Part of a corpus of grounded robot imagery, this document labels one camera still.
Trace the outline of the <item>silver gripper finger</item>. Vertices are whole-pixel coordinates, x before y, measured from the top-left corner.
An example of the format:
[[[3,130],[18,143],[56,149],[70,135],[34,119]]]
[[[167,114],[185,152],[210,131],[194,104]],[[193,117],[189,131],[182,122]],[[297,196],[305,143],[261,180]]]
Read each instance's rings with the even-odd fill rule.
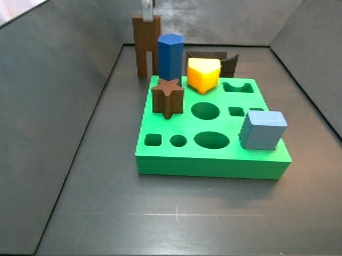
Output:
[[[142,14],[145,21],[154,20],[154,0],[142,0]]]

